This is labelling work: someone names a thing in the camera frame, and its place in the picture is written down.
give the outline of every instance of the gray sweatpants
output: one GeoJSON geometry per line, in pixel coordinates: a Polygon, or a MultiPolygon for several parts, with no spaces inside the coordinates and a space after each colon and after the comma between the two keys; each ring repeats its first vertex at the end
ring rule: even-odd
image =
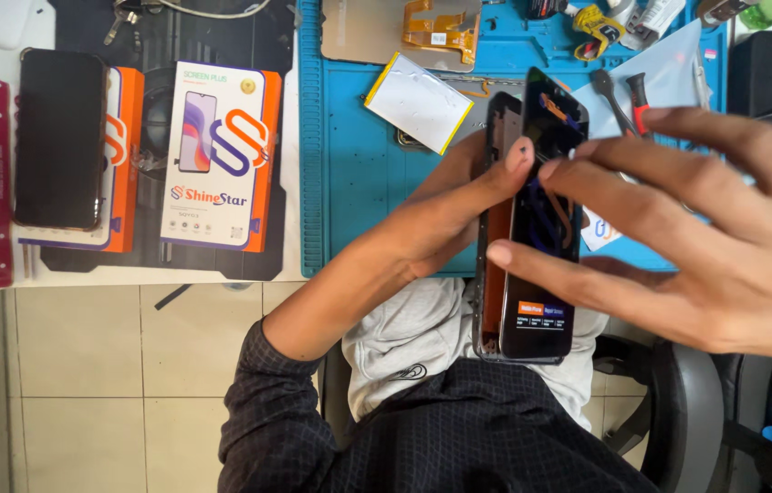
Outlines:
{"type": "MultiPolygon", "coordinates": [[[[463,297],[464,288],[458,278],[414,281],[347,332],[343,354],[353,368],[348,399],[356,421],[392,394],[445,371],[457,358],[477,357],[470,293],[463,297]]],[[[590,400],[595,338],[607,323],[607,315],[578,308],[572,352],[563,363],[527,366],[587,431],[590,422],[580,408],[590,400]]]]}

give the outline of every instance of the replacement screen box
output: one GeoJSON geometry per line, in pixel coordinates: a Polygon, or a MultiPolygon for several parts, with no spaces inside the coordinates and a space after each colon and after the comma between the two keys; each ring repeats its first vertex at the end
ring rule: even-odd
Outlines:
{"type": "Polygon", "coordinates": [[[161,240],[261,252],[282,79],[178,62],[161,240]]]}
{"type": "Polygon", "coordinates": [[[135,156],[140,148],[142,95],[145,79],[132,68],[110,68],[107,79],[107,123],[100,207],[103,219],[93,231],[20,226],[18,243],[130,252],[136,210],[135,156]]]}

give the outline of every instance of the screwdriver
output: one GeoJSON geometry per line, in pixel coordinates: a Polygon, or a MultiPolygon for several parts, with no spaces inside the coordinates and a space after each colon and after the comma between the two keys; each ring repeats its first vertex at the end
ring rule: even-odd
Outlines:
{"type": "Polygon", "coordinates": [[[617,118],[617,124],[620,126],[621,133],[629,137],[638,137],[638,130],[636,130],[632,121],[620,108],[620,105],[617,104],[617,99],[614,97],[614,81],[611,80],[611,75],[602,68],[593,72],[593,88],[600,95],[604,95],[605,99],[608,99],[611,111],[614,112],[614,116],[617,118]]]}
{"type": "Polygon", "coordinates": [[[636,122],[636,129],[642,135],[642,139],[653,139],[654,134],[644,127],[642,113],[648,109],[648,96],[644,94],[644,72],[636,73],[626,78],[626,84],[630,85],[632,94],[632,118],[636,122]]]}

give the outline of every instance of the tile floor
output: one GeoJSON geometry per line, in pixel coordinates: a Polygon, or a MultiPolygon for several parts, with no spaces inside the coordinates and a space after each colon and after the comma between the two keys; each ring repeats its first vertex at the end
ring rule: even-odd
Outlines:
{"type": "MultiPolygon", "coordinates": [[[[8,291],[15,492],[215,491],[240,344],[301,284],[198,284],[160,311],[177,285],[8,291]]],[[[617,320],[609,331],[638,339],[617,320]]],[[[596,374],[593,387],[599,437],[643,396],[621,377],[596,374]]],[[[643,445],[626,456],[637,467],[643,445]]]]}

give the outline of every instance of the black checkered shirt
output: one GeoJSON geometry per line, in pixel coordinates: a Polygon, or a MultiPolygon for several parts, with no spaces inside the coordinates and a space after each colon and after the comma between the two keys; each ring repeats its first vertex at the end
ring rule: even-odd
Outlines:
{"type": "Polygon", "coordinates": [[[338,451],[310,375],[249,330],[225,405],[219,492],[657,491],[525,367],[459,359],[380,404],[338,451]]]}

